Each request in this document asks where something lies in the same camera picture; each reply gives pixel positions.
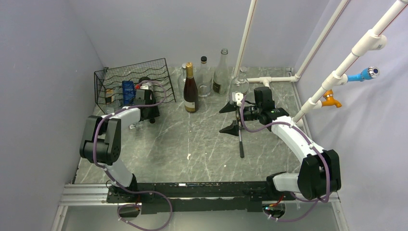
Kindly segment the dark bottle silver cap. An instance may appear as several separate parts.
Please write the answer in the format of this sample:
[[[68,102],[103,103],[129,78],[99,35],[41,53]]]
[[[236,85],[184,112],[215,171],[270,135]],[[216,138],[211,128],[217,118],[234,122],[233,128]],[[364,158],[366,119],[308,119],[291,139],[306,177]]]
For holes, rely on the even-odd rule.
[[[153,89],[153,83],[151,82],[145,82],[141,83],[143,81],[151,80],[149,77],[142,77],[139,80],[139,89],[144,90],[144,104],[145,105],[150,105],[150,104],[156,104],[156,97],[154,95],[154,89]],[[156,117],[160,115],[158,106],[154,107],[143,107],[140,110],[141,115],[140,115],[140,120],[149,120],[151,124],[154,124],[156,122]]]

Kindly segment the clear bottle green label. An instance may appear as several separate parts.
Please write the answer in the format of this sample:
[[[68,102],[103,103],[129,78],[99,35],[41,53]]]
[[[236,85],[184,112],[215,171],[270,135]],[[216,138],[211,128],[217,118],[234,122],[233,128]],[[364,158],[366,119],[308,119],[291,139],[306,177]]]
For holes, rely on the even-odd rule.
[[[248,68],[245,66],[240,67],[238,75],[232,79],[230,92],[240,92],[245,95],[249,90],[249,81],[246,77]]]

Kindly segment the clear bottle with dark label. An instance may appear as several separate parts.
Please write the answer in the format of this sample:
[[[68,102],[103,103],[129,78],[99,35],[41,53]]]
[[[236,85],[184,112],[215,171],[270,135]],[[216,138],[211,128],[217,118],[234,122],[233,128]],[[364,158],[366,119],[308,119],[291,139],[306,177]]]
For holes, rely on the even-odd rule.
[[[214,71],[212,89],[214,93],[224,95],[229,85],[229,70],[227,66],[228,49],[222,48],[220,60]]]

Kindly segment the blue glass bottle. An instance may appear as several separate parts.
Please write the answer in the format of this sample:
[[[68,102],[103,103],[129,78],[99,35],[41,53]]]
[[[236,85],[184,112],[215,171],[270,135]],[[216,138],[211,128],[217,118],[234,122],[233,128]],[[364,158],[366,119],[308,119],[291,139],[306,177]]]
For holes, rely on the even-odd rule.
[[[135,85],[133,81],[122,81],[123,104],[124,106],[133,105],[135,99]]]

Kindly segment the clear frosted short bottle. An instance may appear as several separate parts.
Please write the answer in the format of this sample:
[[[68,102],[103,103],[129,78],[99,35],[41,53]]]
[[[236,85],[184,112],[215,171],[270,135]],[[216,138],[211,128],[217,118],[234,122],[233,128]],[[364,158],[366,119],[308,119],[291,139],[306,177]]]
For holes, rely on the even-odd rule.
[[[197,70],[195,78],[199,97],[207,97],[211,93],[212,76],[210,67],[207,65],[207,57],[202,56],[200,68]]]

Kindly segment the amber bottle gold foil neck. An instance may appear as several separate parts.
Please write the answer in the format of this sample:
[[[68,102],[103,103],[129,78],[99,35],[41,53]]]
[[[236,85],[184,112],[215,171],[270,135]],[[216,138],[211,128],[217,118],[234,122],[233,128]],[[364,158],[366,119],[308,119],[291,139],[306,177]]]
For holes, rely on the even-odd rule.
[[[187,112],[195,113],[199,109],[198,89],[194,79],[192,62],[186,63],[186,81],[184,86],[184,106]]]

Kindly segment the small bottle black cap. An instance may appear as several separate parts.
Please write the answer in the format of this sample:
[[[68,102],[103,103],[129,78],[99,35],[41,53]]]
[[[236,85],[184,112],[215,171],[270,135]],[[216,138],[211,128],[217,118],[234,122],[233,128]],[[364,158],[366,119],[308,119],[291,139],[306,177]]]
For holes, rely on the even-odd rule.
[[[115,111],[115,90],[106,89],[105,90],[105,113],[110,114]]]

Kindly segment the clear bottle red label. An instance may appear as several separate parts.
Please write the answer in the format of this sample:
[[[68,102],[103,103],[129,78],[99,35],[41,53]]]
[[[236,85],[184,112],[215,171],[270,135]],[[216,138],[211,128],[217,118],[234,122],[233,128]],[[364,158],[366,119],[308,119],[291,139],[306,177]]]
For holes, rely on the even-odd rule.
[[[183,63],[181,65],[181,74],[178,77],[178,90],[182,100],[184,99],[185,82],[186,82],[186,63]]]

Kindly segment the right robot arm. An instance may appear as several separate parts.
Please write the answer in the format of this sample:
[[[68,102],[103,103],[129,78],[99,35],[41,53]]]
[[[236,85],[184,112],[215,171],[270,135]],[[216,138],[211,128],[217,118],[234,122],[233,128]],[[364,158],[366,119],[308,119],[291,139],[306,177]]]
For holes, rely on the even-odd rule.
[[[254,90],[255,102],[246,100],[238,91],[230,94],[229,102],[219,113],[235,112],[231,125],[220,133],[241,137],[241,130],[255,133],[267,129],[278,136],[295,154],[301,167],[298,173],[278,172],[267,177],[266,196],[276,200],[283,192],[301,194],[305,201],[327,202],[330,194],[340,190],[339,156],[309,138],[283,108],[277,108],[268,87]]]

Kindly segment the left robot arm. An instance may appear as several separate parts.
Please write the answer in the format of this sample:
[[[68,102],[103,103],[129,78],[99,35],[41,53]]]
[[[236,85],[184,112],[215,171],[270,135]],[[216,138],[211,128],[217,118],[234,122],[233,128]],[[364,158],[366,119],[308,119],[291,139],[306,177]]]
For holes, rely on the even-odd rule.
[[[152,90],[135,90],[130,105],[103,116],[91,115],[86,120],[79,148],[80,156],[102,169],[119,196],[126,202],[138,196],[137,180],[119,158],[122,131],[140,121],[154,121],[159,116],[158,103]]]

